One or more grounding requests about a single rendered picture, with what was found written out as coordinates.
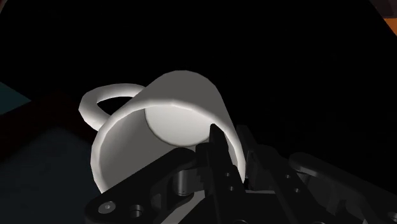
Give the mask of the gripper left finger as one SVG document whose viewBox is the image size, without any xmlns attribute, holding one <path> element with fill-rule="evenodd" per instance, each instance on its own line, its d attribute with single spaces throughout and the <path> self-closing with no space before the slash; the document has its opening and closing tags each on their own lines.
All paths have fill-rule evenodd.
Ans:
<svg viewBox="0 0 397 224">
<path fill-rule="evenodd" d="M 225 134 L 212 124 L 209 142 L 174 148 L 91 200 L 85 224 L 165 224 L 200 191 L 204 198 L 177 224 L 238 224 L 244 221 L 243 181 Z"/>
</svg>

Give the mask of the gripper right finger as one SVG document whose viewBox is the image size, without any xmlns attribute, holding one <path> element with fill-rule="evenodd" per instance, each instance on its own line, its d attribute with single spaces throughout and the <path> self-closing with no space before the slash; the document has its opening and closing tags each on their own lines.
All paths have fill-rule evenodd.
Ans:
<svg viewBox="0 0 397 224">
<path fill-rule="evenodd" d="M 307 153 L 280 156 L 237 127 L 252 190 L 275 192 L 291 224 L 397 224 L 397 195 Z"/>
</svg>

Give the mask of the white mug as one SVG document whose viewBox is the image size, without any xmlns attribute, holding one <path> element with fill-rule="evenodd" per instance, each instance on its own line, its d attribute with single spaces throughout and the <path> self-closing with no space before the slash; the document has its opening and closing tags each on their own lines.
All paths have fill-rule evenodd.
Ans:
<svg viewBox="0 0 397 224">
<path fill-rule="evenodd" d="M 225 134 L 241 179 L 246 160 L 239 137 L 216 86 L 191 71 L 161 75 L 147 87 L 121 83 L 87 92 L 78 108 L 96 130 L 90 165 L 100 192 L 177 147 L 193 150 L 209 139 L 211 124 Z"/>
</svg>

